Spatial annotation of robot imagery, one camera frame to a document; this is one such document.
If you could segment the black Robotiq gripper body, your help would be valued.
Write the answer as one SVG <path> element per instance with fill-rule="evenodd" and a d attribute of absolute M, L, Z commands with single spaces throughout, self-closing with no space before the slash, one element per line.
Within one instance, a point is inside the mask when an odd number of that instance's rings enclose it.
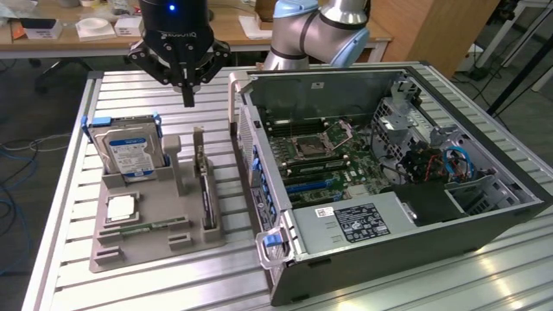
<path fill-rule="evenodd" d="M 143 40 L 176 73 L 176 85 L 200 83 L 199 69 L 215 43 L 207 1 L 140 1 Z"/>

